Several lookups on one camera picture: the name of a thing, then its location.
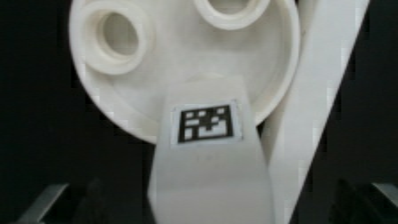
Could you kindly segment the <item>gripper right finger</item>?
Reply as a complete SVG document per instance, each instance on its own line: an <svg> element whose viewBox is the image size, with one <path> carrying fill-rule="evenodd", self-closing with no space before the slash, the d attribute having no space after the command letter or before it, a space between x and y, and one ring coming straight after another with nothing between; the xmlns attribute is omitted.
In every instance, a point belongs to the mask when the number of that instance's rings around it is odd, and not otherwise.
<svg viewBox="0 0 398 224"><path fill-rule="evenodd" d="M338 181L331 224L398 224L398 184Z"/></svg>

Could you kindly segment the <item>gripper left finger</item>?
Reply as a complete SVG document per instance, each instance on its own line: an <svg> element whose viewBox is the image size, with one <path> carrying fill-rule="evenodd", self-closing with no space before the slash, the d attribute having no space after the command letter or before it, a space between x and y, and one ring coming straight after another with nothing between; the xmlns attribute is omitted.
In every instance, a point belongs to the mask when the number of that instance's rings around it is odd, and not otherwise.
<svg viewBox="0 0 398 224"><path fill-rule="evenodd" d="M15 224L111 224L102 181L50 184Z"/></svg>

